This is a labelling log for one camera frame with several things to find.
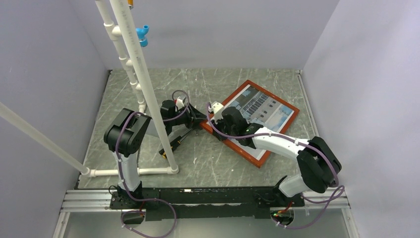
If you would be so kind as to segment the red wooden picture frame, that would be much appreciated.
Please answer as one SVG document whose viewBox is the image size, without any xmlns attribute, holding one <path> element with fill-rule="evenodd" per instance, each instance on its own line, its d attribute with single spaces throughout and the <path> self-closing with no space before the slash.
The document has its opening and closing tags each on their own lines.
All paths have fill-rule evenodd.
<svg viewBox="0 0 420 238">
<path fill-rule="evenodd" d="M 282 134 L 287 131 L 300 111 L 250 80 L 240 85 L 221 104 L 225 108 L 236 107 L 239 109 L 242 116 L 250 124 L 257 123 Z M 200 127 L 213 135 L 212 128 L 207 120 L 200 123 Z M 248 134 L 253 134 L 253 132 L 246 131 L 246 135 Z M 270 155 L 267 150 L 253 149 L 241 145 L 240 141 L 236 139 L 228 138 L 222 142 L 258 168 L 265 163 Z"/>
</svg>

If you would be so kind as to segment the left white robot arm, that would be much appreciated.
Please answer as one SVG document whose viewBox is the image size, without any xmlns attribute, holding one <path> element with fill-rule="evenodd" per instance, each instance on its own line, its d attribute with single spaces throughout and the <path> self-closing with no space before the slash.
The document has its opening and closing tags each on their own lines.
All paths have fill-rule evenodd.
<svg viewBox="0 0 420 238">
<path fill-rule="evenodd" d="M 160 107 L 167 135 L 172 128 L 184 125 L 187 129 L 196 129 L 205 119 L 205 115 L 181 99 L 165 100 Z M 137 153 L 146 134 L 158 137 L 157 130 L 150 116 L 134 114 L 123 108 L 115 117 L 104 134 L 104 142 L 115 153 L 118 165 L 118 187 L 126 190 L 123 202 L 129 208 L 136 208 L 142 202 L 142 194 L 137 191 L 142 187 L 138 174 Z"/>
</svg>

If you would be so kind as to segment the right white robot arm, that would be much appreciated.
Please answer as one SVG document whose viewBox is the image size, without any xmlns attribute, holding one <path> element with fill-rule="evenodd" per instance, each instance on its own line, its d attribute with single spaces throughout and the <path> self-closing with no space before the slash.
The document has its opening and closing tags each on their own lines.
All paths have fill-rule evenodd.
<svg viewBox="0 0 420 238">
<path fill-rule="evenodd" d="M 234 139 L 243 147 L 266 150 L 297 163 L 298 171 L 276 184 L 273 200 L 277 205 L 284 206 L 293 196 L 308 190 L 324 193 L 329 187 L 339 186 L 342 166 L 322 138 L 299 139 L 259 123 L 248 123 L 238 109 L 219 103 L 209 105 L 208 114 L 213 114 L 208 121 L 220 140 Z"/>
</svg>

